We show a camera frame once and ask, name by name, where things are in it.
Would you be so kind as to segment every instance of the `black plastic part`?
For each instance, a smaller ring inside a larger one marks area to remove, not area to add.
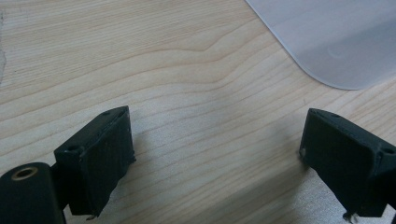
[[[381,217],[395,207],[396,147],[330,112],[309,109],[300,146],[348,214]]]
[[[98,217],[135,161],[128,106],[97,116],[55,151],[56,163],[29,163],[0,179],[0,223],[65,223]]]
[[[0,178],[0,223],[65,223],[46,163],[24,164]]]

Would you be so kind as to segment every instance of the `translucent plastic sheet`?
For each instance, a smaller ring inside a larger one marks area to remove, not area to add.
[[[305,72],[359,90],[396,76],[396,1],[247,0]]]

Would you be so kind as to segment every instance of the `transparent object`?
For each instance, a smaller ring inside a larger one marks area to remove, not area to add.
[[[247,2],[318,81],[360,90],[396,77],[395,0]]]

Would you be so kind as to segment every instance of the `light wood tabletop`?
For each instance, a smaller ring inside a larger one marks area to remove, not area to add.
[[[66,208],[68,223],[346,223],[298,158],[308,108],[396,144],[396,79],[364,91],[315,81],[243,0],[0,11],[0,175],[55,163],[53,150],[99,113],[130,107],[136,163],[101,216]]]

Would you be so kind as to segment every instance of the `wooden table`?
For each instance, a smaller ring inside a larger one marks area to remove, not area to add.
[[[298,160],[307,109],[396,144],[396,79],[365,91],[315,81],[243,0],[0,8],[0,175],[53,164],[53,150],[97,114],[130,107],[137,162],[87,223],[345,223]]]

